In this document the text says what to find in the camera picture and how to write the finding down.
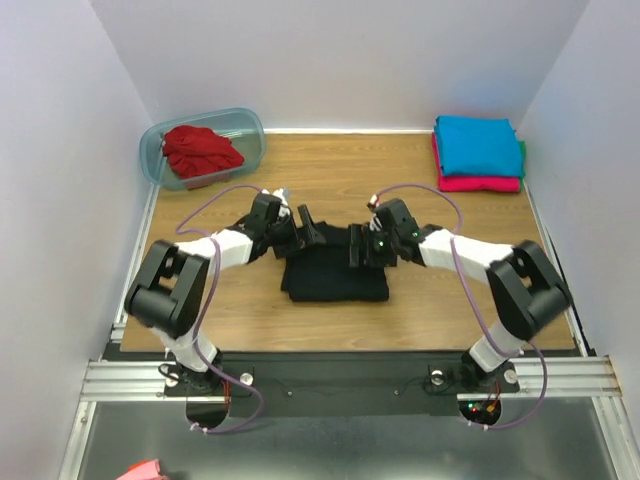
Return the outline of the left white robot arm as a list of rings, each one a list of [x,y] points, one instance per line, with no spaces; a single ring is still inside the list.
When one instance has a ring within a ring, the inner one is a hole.
[[[199,231],[193,241],[154,242],[125,296],[126,313],[161,339],[202,394],[215,392],[221,382],[253,389],[222,371],[221,351],[200,333],[221,272],[252,263],[268,250],[285,258],[326,244],[306,206],[298,207],[302,224],[295,223],[286,190],[255,191],[248,214],[232,226]]]

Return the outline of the black t shirt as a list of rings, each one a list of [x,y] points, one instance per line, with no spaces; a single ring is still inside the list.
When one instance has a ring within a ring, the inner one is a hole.
[[[349,266],[349,232],[321,221],[316,228],[325,245],[289,256],[280,289],[293,302],[385,302],[390,291],[385,271]]]

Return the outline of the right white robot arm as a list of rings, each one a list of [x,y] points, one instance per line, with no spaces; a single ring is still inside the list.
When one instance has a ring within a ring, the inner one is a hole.
[[[374,196],[369,208],[369,222],[348,227],[350,267],[384,269],[402,259],[453,271],[475,314],[479,308],[467,280],[489,286],[498,320],[492,326],[478,320],[482,336],[463,354],[458,369],[461,381],[472,390],[491,384],[499,369],[573,306],[568,285],[534,241],[488,243],[440,225],[419,226],[399,198],[381,202]]]

